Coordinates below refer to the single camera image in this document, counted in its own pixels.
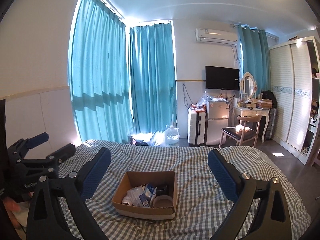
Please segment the person's left hand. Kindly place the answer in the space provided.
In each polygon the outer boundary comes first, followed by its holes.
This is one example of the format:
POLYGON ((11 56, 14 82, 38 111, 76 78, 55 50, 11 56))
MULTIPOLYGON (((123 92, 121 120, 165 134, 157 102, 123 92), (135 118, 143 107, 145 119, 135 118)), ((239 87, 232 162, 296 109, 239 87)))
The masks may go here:
POLYGON ((20 229, 21 226, 16 219, 14 213, 15 212, 20 212, 21 208, 20 206, 10 197, 6 197, 3 199, 3 204, 5 206, 5 209, 7 211, 7 214, 9 215, 9 218, 14 226, 15 229, 20 229))

